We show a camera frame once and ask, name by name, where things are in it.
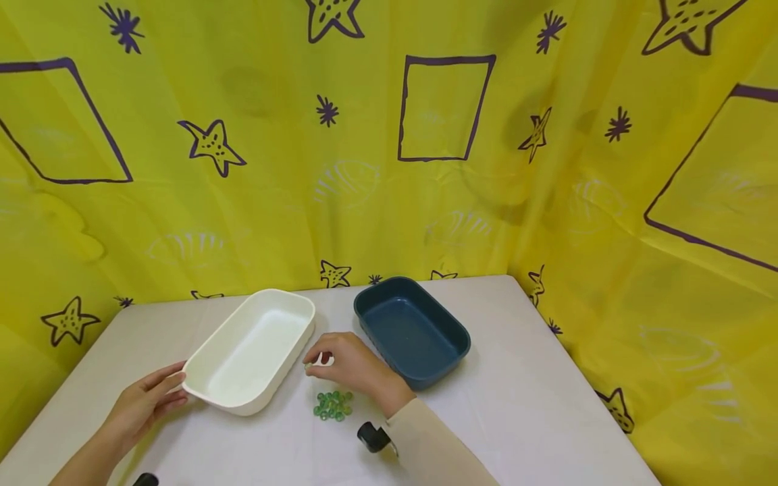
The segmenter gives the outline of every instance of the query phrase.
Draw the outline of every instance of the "purple rectangle drawing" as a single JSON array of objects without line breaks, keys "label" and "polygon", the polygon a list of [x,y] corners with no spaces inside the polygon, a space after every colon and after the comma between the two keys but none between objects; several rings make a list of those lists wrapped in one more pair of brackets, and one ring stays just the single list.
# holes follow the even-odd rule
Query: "purple rectangle drawing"
[{"label": "purple rectangle drawing", "polygon": [[[483,106],[484,97],[486,95],[486,88],[489,85],[489,78],[492,75],[492,70],[494,69],[494,64],[496,60],[497,60],[496,54],[491,54],[487,56],[455,56],[449,58],[421,58],[417,56],[409,56],[409,55],[405,56],[405,74],[403,75],[403,80],[402,80],[402,105],[400,109],[400,131],[399,131],[398,149],[397,149],[398,160],[404,162],[429,162],[431,160],[467,160],[468,159],[468,157],[470,156],[470,149],[472,148],[473,141],[475,140],[475,132],[478,130],[478,119],[481,116],[481,108]],[[403,156],[402,140],[405,135],[403,120],[405,119],[406,101],[408,99],[408,73],[411,70],[411,66],[421,65],[421,66],[440,67],[440,66],[478,65],[478,64],[486,65],[486,76],[484,78],[483,88],[481,90],[481,95],[478,100],[478,107],[475,111],[475,117],[473,118],[473,125],[470,130],[470,137],[468,139],[467,147],[464,151],[464,154],[461,157]]]},{"label": "purple rectangle drawing", "polygon": [[655,219],[652,219],[651,217],[651,210],[654,209],[654,206],[657,205],[657,202],[660,200],[660,198],[665,195],[668,192],[668,189],[673,183],[673,180],[678,175],[678,172],[681,170],[681,168],[686,164],[686,161],[689,160],[689,157],[694,153],[695,149],[699,145],[699,143],[705,138],[706,134],[708,133],[708,130],[710,129],[713,122],[718,118],[719,114],[721,113],[721,110],[724,108],[724,106],[727,105],[730,99],[732,98],[750,98],[752,100],[759,100],[759,101],[765,101],[768,103],[778,103],[778,89],[770,89],[770,88],[760,88],[757,86],[747,86],[738,84],[736,85],[732,91],[730,92],[729,96],[726,98],[726,100],[722,103],[721,107],[719,107],[719,110],[716,112],[716,114],[711,118],[710,122],[708,122],[708,125],[705,127],[705,130],[703,130],[703,133],[700,134],[700,136],[697,138],[696,142],[692,146],[692,148],[689,150],[689,153],[686,154],[686,157],[681,161],[681,164],[675,169],[673,174],[670,176],[670,179],[668,182],[662,187],[662,190],[657,194],[657,196],[654,198],[654,200],[651,202],[651,205],[648,207],[648,209],[643,213],[643,218],[646,221],[646,224],[649,226],[653,226],[656,229],[659,229],[661,231],[664,231],[666,233],[669,233],[673,236],[677,236],[679,238],[684,239],[688,243],[693,243],[697,245],[703,245],[707,246],[709,248],[713,248],[714,250],[718,250],[721,253],[724,253],[726,255],[729,255],[730,257],[735,257],[737,259],[749,262],[750,264],[758,265],[760,267],[764,267],[768,270],[776,271],[778,272],[778,267],[775,264],[768,263],[766,261],[762,261],[758,258],[746,255],[742,252],[736,251],[732,248],[727,248],[723,245],[716,244],[713,241],[705,240],[704,238],[701,238],[699,236],[695,236],[691,233],[687,233],[686,231],[683,231],[678,228],[674,228],[670,225],[664,224],[662,222],[658,222]]},{"label": "purple rectangle drawing", "polygon": [[8,138],[14,144],[14,146],[19,150],[19,153],[21,153],[21,155],[26,159],[26,161],[33,167],[33,169],[38,174],[38,176],[40,176],[41,179],[48,180],[55,184],[91,184],[95,182],[108,182],[108,183],[132,182],[132,175],[130,174],[129,169],[127,168],[127,164],[124,162],[124,157],[122,157],[121,151],[119,150],[119,147],[116,144],[114,137],[110,134],[110,131],[108,131],[108,127],[106,127],[105,123],[103,122],[103,118],[100,116],[100,113],[97,111],[97,108],[92,102],[92,98],[89,96],[89,93],[86,91],[86,87],[84,86],[84,82],[81,80],[81,76],[79,75],[79,71],[75,66],[75,62],[71,58],[60,58],[60,59],[53,59],[51,61],[41,61],[41,62],[28,61],[28,62],[0,63],[0,75],[8,75],[8,74],[20,73],[20,72],[45,72],[45,71],[52,71],[55,69],[64,69],[70,74],[71,77],[73,77],[73,80],[75,81],[75,84],[78,86],[78,89],[81,92],[81,94],[84,96],[84,100],[86,101],[86,104],[89,106],[92,115],[94,115],[95,121],[100,126],[100,130],[103,132],[103,135],[105,136],[105,139],[108,142],[111,151],[114,153],[114,156],[116,157],[116,160],[119,163],[119,167],[121,168],[121,172],[124,173],[124,178],[114,179],[114,178],[88,178],[88,177],[87,178],[49,177],[38,167],[38,165],[33,160],[33,157],[30,155],[30,152],[28,152],[27,149],[22,147],[21,143],[19,143],[16,140],[16,138],[14,138],[11,132],[11,128],[2,119],[1,114],[0,114],[0,128],[2,128],[2,130],[5,132]]}]

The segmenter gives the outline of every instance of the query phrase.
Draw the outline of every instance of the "starfish drawing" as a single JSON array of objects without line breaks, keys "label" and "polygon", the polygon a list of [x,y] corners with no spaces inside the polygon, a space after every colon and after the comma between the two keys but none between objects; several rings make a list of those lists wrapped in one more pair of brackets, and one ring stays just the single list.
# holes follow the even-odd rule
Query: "starfish drawing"
[{"label": "starfish drawing", "polygon": [[76,344],[81,344],[84,340],[84,327],[100,322],[97,316],[81,312],[79,296],[73,297],[61,312],[41,316],[40,320],[51,327],[51,345],[55,348],[66,335],[72,337]]},{"label": "starfish drawing", "polygon": [[540,51],[543,51],[543,54],[548,54],[548,48],[551,47],[551,39],[559,40],[556,34],[567,26],[567,22],[564,22],[565,18],[555,16],[553,10],[549,13],[544,13],[543,19],[545,20],[545,27],[538,34],[538,39],[540,40],[538,41],[536,54],[540,54]]},{"label": "starfish drawing", "polygon": [[308,42],[315,44],[331,27],[355,39],[365,37],[354,17],[359,0],[305,0],[308,4]]},{"label": "starfish drawing", "polygon": [[224,294],[202,295],[200,292],[198,292],[196,290],[192,290],[189,293],[192,294],[192,297],[194,297],[196,300],[200,300],[200,299],[218,299],[219,297],[223,297],[224,296]]},{"label": "starfish drawing", "polygon": [[327,128],[330,128],[330,123],[335,124],[335,117],[340,114],[338,113],[338,107],[327,97],[324,99],[321,99],[321,95],[316,95],[316,97],[319,99],[319,104],[321,105],[321,108],[316,109],[316,113],[321,115],[319,117],[319,125],[326,123]]},{"label": "starfish drawing", "polygon": [[327,288],[351,287],[345,276],[349,274],[351,267],[336,267],[326,260],[321,261],[321,278],[327,281]]},{"label": "starfish drawing", "polygon": [[542,117],[538,115],[530,116],[533,125],[532,135],[519,145],[519,150],[531,150],[530,163],[532,163],[532,159],[534,159],[534,154],[538,150],[538,147],[545,145],[545,125],[548,123],[548,118],[550,116],[550,107],[545,111]]},{"label": "starfish drawing", "polygon": [[456,278],[458,273],[455,274],[442,274],[437,270],[433,270],[433,273],[429,274],[429,280],[450,280]]},{"label": "starfish drawing", "polygon": [[127,9],[124,11],[116,9],[116,12],[114,12],[113,7],[111,7],[108,2],[105,2],[105,7],[98,5],[97,8],[113,22],[110,26],[110,35],[119,36],[119,45],[124,46],[124,52],[130,54],[130,51],[135,51],[140,54],[141,49],[138,47],[138,42],[133,36],[145,37],[143,34],[135,32],[135,28],[138,27],[141,18],[137,16],[133,17]]},{"label": "starfish drawing", "polygon": [[119,306],[123,309],[127,309],[129,306],[132,305],[132,301],[134,299],[130,299],[129,297],[114,297],[114,300],[119,301]]},{"label": "starfish drawing", "polygon": [[624,401],[624,392],[622,391],[622,388],[619,387],[613,390],[613,393],[608,396],[605,396],[603,393],[596,390],[595,392],[597,393],[597,396],[600,397],[600,400],[602,400],[602,403],[608,408],[608,411],[611,412],[611,415],[624,433],[631,434],[635,429],[635,421],[632,420],[632,417],[629,416],[629,412],[627,412],[627,403]]},{"label": "starfish drawing", "polygon": [[611,127],[605,132],[605,136],[608,137],[608,143],[613,142],[613,139],[617,142],[622,140],[622,135],[629,133],[629,129],[632,128],[632,124],[629,123],[629,117],[627,116],[627,110],[623,110],[619,107],[619,113],[616,118],[611,118],[608,122]]},{"label": "starfish drawing", "polygon": [[230,172],[230,164],[234,166],[246,165],[246,161],[227,143],[227,130],[224,128],[224,121],[214,120],[205,131],[190,121],[182,120],[178,124],[194,136],[194,143],[189,151],[190,159],[210,157],[221,177],[227,177]]},{"label": "starfish drawing", "polygon": [[559,334],[564,334],[564,333],[562,332],[562,328],[561,328],[561,327],[559,327],[559,326],[557,326],[556,324],[554,324],[554,320],[553,320],[553,319],[549,319],[549,320],[548,320],[548,328],[549,328],[549,329],[551,330],[551,332],[552,332],[552,333],[554,333],[554,334],[557,334],[557,335],[559,335]]},{"label": "starfish drawing", "polygon": [[545,293],[545,286],[543,285],[544,268],[545,265],[541,265],[540,271],[538,273],[535,273],[533,271],[527,273],[527,275],[529,275],[530,280],[532,280],[532,282],[534,283],[534,288],[530,293],[530,300],[532,301],[532,304],[535,307],[538,307],[538,304],[540,303],[540,296]]},{"label": "starfish drawing", "polygon": [[710,56],[713,28],[747,0],[659,0],[662,20],[643,48],[653,54],[680,40],[686,49]]}]

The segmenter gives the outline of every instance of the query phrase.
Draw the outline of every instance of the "beige sleeve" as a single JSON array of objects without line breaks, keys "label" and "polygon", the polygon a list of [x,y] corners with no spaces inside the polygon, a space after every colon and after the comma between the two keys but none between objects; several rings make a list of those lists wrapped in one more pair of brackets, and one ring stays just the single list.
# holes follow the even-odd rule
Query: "beige sleeve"
[{"label": "beige sleeve", "polygon": [[416,484],[499,486],[470,449],[418,398],[390,418],[384,431]]}]

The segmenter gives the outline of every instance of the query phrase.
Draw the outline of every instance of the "small black object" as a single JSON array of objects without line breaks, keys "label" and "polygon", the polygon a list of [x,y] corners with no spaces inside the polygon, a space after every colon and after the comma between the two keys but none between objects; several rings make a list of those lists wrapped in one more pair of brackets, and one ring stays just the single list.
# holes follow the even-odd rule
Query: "small black object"
[{"label": "small black object", "polygon": [[375,454],[388,446],[391,442],[389,435],[382,428],[376,430],[371,422],[365,422],[357,431],[356,436],[362,441],[367,450]]},{"label": "small black object", "polygon": [[159,486],[159,479],[154,474],[143,473],[132,486]]}]

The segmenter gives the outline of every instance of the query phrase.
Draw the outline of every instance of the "yellow fabric backdrop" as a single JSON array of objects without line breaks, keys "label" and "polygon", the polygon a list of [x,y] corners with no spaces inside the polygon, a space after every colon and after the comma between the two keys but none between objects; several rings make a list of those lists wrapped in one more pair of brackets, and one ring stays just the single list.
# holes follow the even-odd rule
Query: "yellow fabric backdrop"
[{"label": "yellow fabric backdrop", "polygon": [[0,456],[122,306],[510,273],[664,484],[768,484],[776,19],[5,0]]}]

